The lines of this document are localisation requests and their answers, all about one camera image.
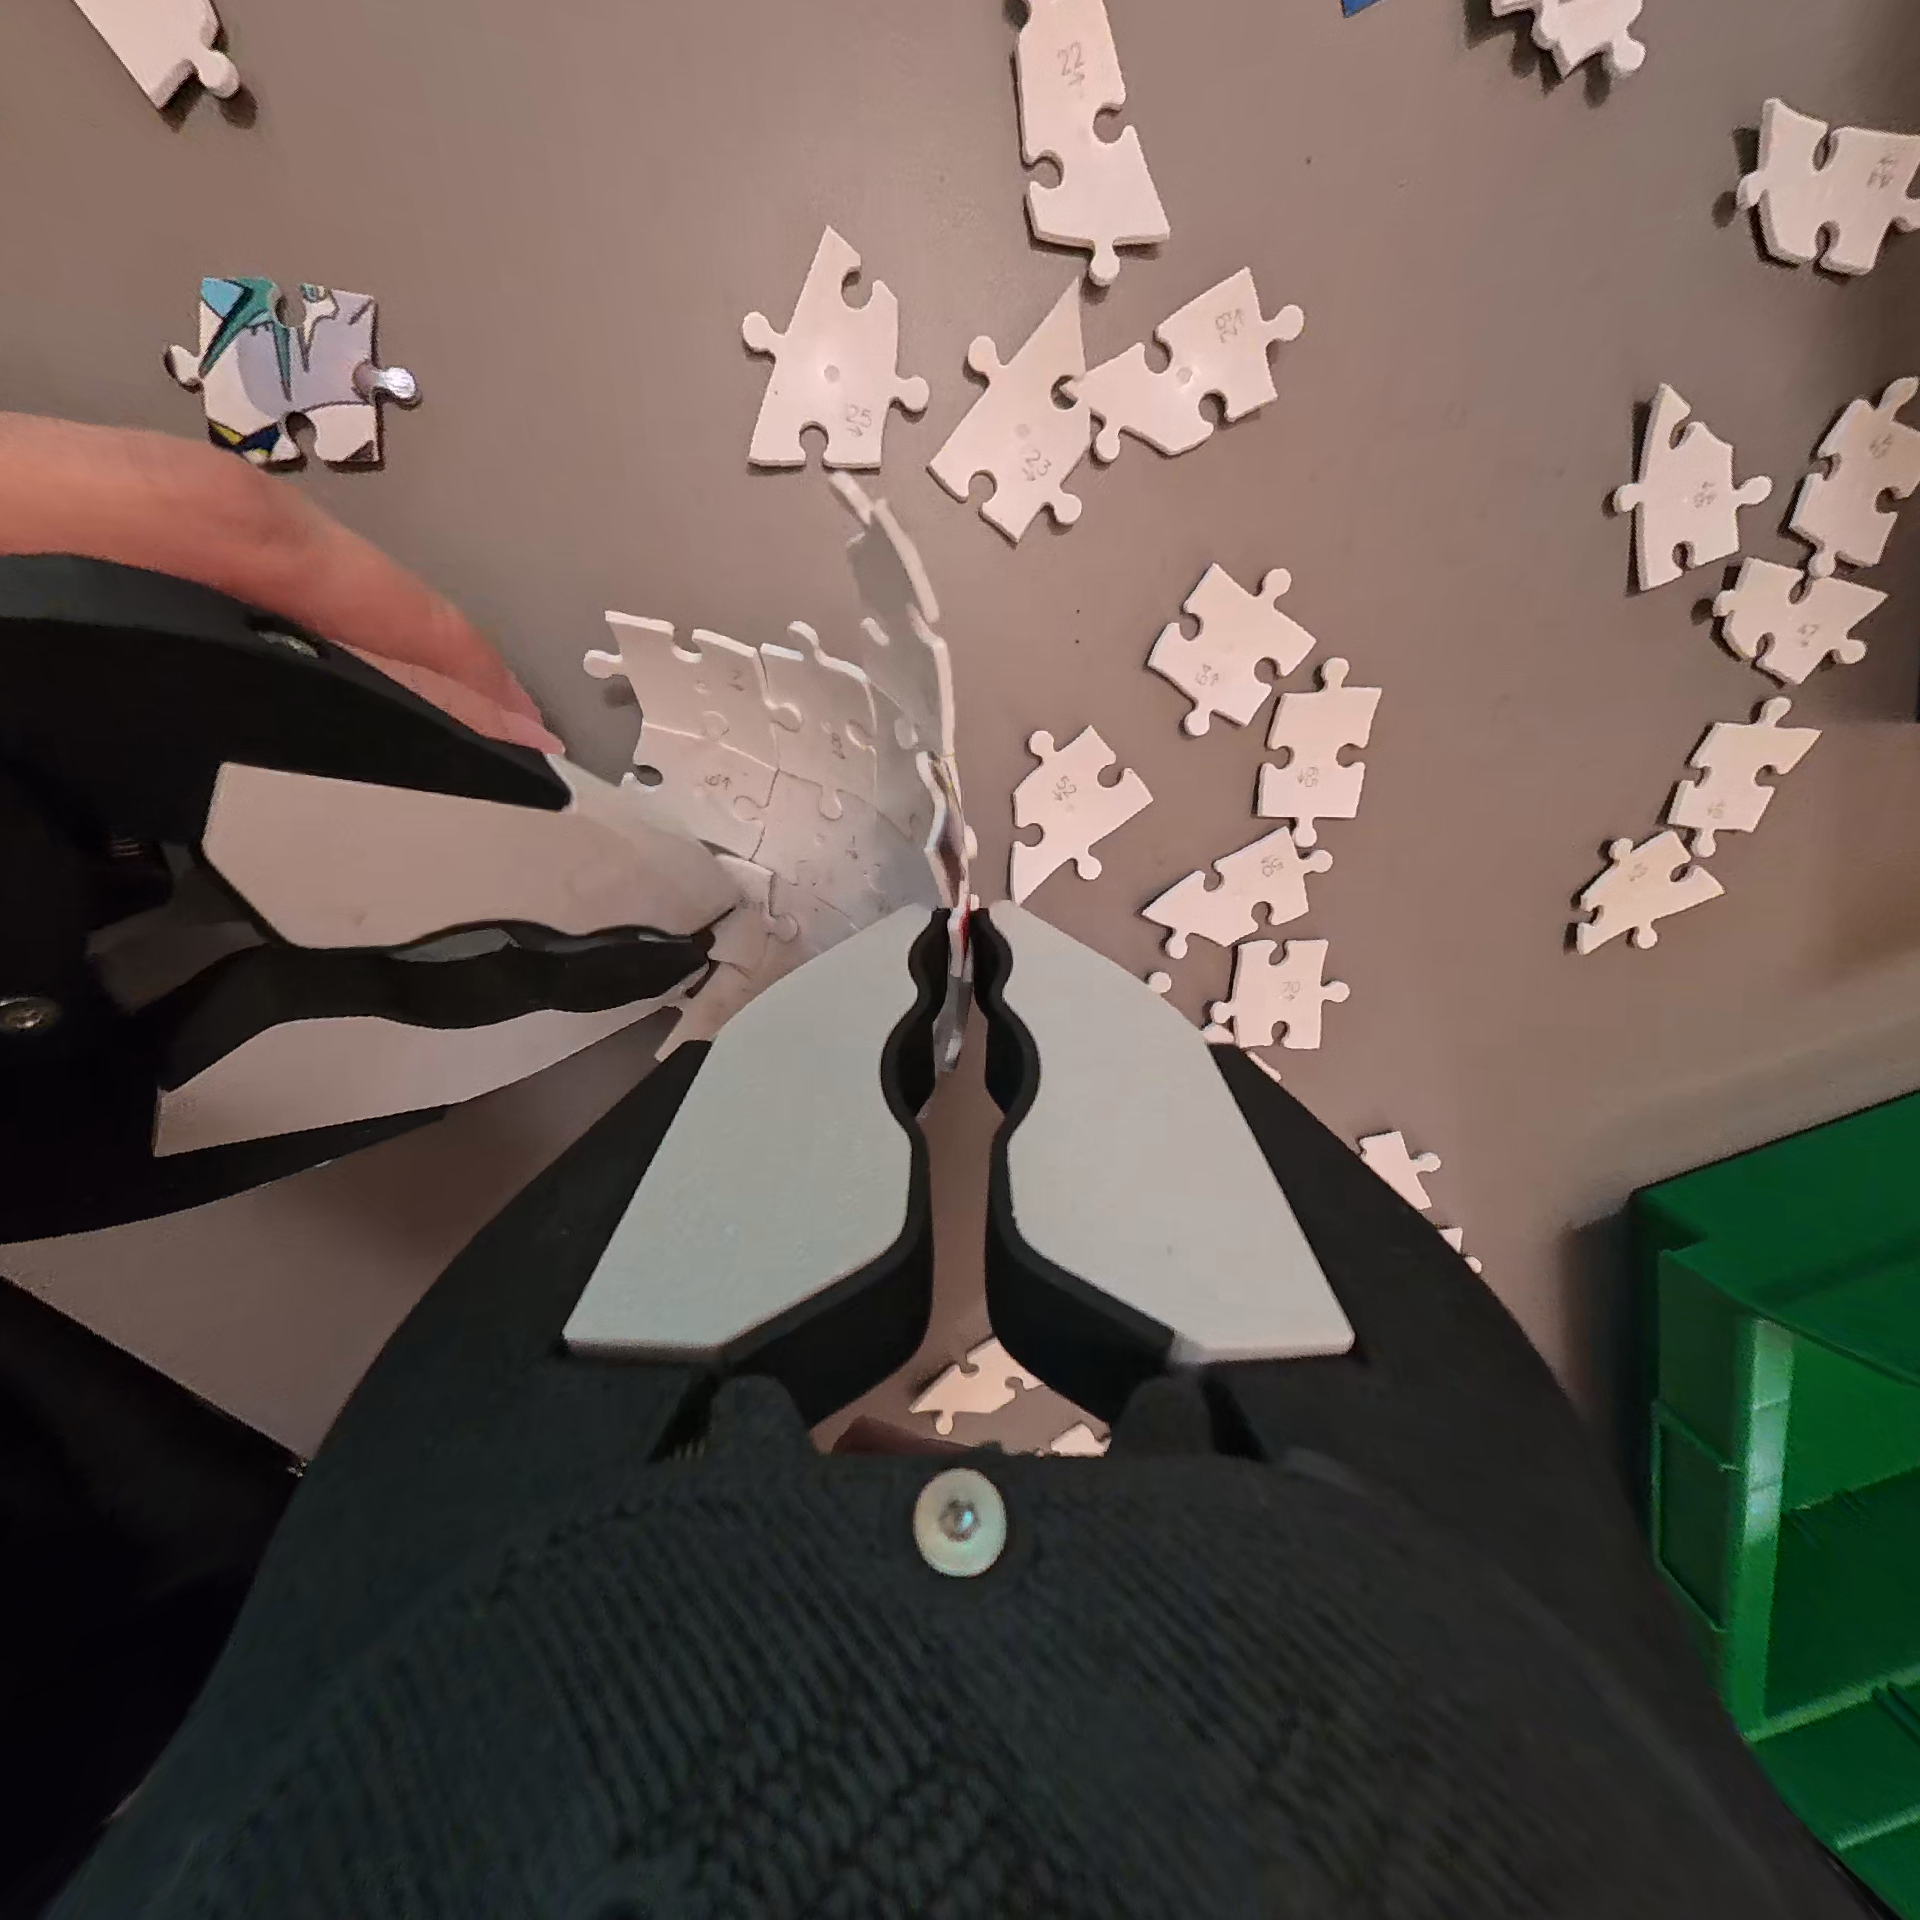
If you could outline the colourful printed puzzle piece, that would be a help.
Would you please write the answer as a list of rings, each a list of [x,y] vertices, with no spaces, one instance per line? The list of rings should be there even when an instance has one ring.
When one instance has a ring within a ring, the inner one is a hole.
[[[290,421],[311,428],[323,464],[380,464],[382,402],[421,400],[410,369],[377,361],[377,301],[317,283],[300,285],[300,315],[286,321],[273,280],[203,277],[199,341],[171,344],[162,363],[199,395],[211,443],[253,466],[302,459]]]

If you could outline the green plastic bin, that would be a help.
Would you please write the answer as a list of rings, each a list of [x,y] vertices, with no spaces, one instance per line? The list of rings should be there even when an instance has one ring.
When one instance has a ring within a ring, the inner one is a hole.
[[[1787,1808],[1917,1915],[1917,1093],[1627,1213],[1653,1562]]]

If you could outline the scatter of white pieces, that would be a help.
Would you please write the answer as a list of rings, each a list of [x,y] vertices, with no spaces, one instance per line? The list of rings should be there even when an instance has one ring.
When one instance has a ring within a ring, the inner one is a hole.
[[[249,464],[162,363],[202,280],[371,296],[382,461],[249,466],[546,763],[625,786],[610,610],[851,657],[851,474],[940,604],[970,918],[1277,1081],[1609,1432],[1633,1196],[1913,1090],[1915,4],[220,11],[249,110],[135,126],[4,10],[4,409]],[[4,1276],[314,1457],[699,1062],[674,997]]]

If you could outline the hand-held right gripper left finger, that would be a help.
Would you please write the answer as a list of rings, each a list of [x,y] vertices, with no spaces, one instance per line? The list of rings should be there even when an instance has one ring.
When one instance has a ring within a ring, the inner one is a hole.
[[[921,1110],[951,929],[903,907],[701,1048],[564,1325],[572,1354],[769,1376],[806,1420],[919,1348],[933,1241]]]

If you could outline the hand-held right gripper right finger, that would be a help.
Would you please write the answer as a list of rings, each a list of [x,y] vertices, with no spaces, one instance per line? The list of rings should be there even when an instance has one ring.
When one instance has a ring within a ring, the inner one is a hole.
[[[1012,904],[974,913],[972,962],[1002,1346],[1100,1422],[1167,1373],[1349,1355],[1353,1322],[1198,1028]]]

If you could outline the person's left hand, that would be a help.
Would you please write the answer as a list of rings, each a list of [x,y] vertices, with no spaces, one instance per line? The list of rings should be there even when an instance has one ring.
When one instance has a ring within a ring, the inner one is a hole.
[[[3,414],[3,554],[102,560],[225,593],[343,644],[477,733],[564,755],[442,593],[211,446]]]

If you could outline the bowl-shaped assembled puzzle section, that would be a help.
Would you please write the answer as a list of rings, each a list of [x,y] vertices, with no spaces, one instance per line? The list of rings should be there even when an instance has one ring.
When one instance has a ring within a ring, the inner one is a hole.
[[[713,1040],[781,977],[901,907],[945,915],[938,1073],[963,1052],[977,836],[940,604],[884,499],[845,472],[829,488],[855,523],[861,619],[851,657],[801,619],[781,640],[748,644],[618,610],[605,614],[607,644],[582,657],[586,675],[625,681],[641,710],[625,786],[716,852],[741,892],[707,974],[674,997],[660,1060]]]

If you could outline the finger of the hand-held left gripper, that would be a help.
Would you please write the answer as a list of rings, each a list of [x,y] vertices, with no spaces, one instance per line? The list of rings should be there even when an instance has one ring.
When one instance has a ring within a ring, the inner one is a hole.
[[[162,1004],[159,1160],[458,1107],[651,1014],[711,938],[255,949]]]
[[[233,962],[287,995],[663,995],[741,880],[638,790],[554,758],[523,806],[226,763],[199,850],[267,930]]]

